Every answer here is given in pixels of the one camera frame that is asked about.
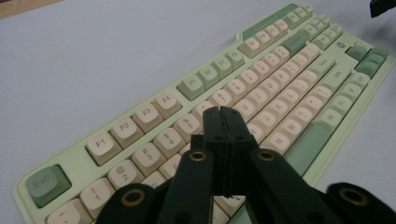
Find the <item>mechanical keyboard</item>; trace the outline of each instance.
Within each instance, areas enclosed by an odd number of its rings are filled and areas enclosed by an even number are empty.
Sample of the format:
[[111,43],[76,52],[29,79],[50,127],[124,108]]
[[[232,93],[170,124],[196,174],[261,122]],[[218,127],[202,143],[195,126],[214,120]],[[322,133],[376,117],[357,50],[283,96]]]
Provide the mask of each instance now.
[[[315,186],[396,60],[289,4],[250,25],[212,59],[21,176],[27,223],[93,223],[130,183],[171,178],[212,106],[238,110],[261,147]],[[243,196],[215,196],[214,223],[246,223]]]

